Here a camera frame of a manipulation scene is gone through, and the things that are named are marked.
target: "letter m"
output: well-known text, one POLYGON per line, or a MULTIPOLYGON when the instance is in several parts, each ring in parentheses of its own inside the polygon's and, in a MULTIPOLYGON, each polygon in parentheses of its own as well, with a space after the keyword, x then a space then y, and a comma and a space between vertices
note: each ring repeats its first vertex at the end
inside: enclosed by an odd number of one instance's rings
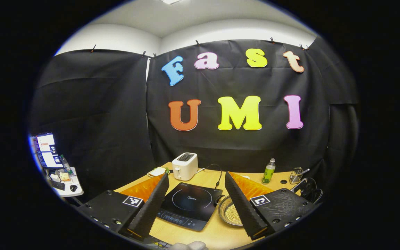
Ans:
POLYGON ((260 97, 255 95, 246 97, 241 109, 232 97, 222 97, 217 101, 222 105, 222 122, 219 125, 220 130, 232 129, 232 125, 229 123, 229 118, 232 119, 235 128, 240 129, 245 117, 246 123, 243 125, 245 130, 262 129, 262 124, 259 122, 260 97))

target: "plastic bottle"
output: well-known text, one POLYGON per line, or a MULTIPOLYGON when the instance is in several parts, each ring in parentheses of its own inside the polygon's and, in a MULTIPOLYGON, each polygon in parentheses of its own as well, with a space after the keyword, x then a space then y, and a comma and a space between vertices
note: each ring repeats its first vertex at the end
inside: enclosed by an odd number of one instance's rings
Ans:
POLYGON ((268 184, 271 181, 274 170, 276 169, 276 165, 274 165, 275 161, 276 160, 274 158, 271 158, 271 160, 269 160, 269 163, 265 168, 265 173, 263 174, 262 184, 268 184))
POLYGON ((61 161, 62 165, 64 166, 65 170, 69 173, 72 174, 72 169, 69 166, 69 163, 67 162, 66 158, 64 158, 64 155, 61 155, 61 161))

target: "utensil holder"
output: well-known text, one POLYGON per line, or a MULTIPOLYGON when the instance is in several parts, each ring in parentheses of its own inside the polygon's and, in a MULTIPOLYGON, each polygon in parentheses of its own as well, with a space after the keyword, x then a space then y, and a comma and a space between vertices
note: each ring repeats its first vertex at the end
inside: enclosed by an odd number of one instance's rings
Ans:
POLYGON ((300 174, 302 171, 302 168, 293 168, 291 171, 291 175, 289 176, 289 183, 291 184, 297 184, 300 182, 300 179, 302 178, 303 174, 300 174))

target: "pink letter i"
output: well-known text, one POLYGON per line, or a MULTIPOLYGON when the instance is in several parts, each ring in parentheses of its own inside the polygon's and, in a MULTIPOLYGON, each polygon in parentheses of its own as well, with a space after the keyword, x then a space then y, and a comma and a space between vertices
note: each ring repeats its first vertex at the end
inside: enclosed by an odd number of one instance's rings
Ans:
POLYGON ((298 95, 287 95, 284 100, 288 104, 289 122, 286 127, 291 129, 298 129, 303 127, 303 122, 300 120, 299 101, 301 100, 298 95))

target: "ceiling light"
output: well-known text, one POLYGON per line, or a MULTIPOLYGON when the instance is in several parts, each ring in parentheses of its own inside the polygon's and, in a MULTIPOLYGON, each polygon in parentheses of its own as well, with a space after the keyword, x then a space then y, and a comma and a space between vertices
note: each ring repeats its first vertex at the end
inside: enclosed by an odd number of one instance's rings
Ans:
POLYGON ((160 1, 162 1, 163 3, 167 3, 167 4, 171 5, 173 3, 180 2, 181 0, 160 0, 160 1))

